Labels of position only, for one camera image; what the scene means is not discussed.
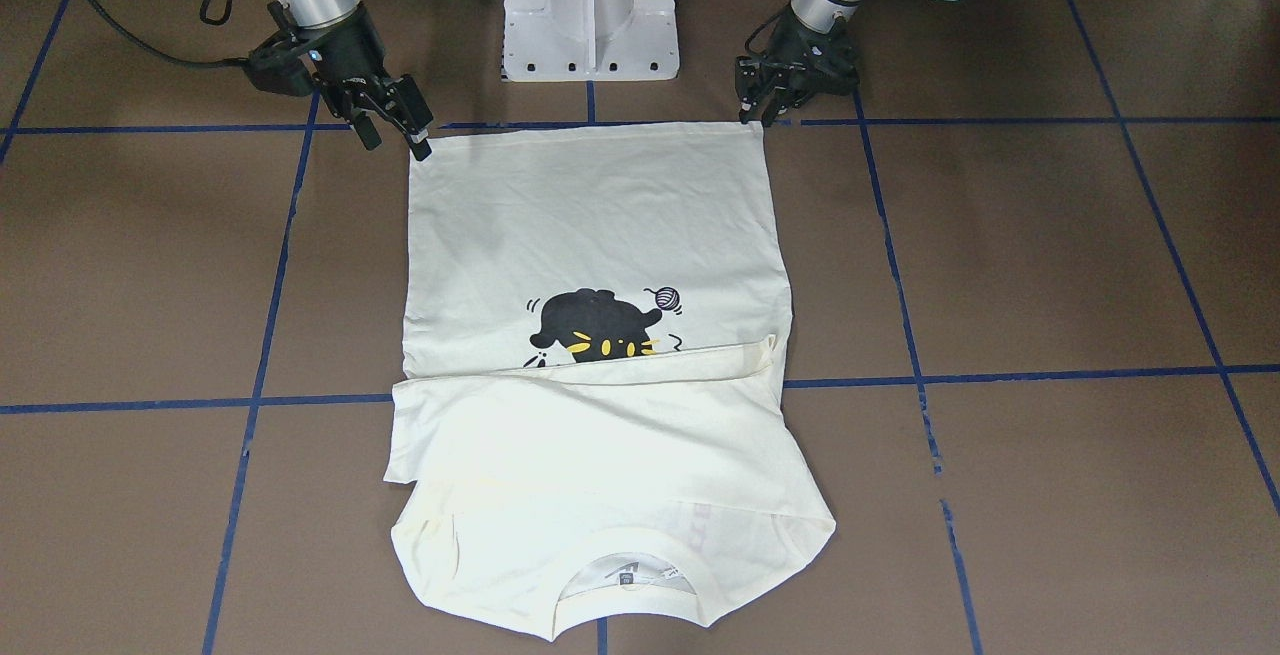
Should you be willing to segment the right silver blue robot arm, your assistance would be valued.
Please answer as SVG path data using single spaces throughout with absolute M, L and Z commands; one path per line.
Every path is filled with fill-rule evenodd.
M 394 125 L 410 154 L 431 154 L 430 109 L 411 75 L 389 75 L 385 49 L 364 0 L 271 0 L 276 31 L 246 58 L 224 59 L 262 93 L 311 96 L 346 122 L 365 148 L 381 145 L 372 119 Z

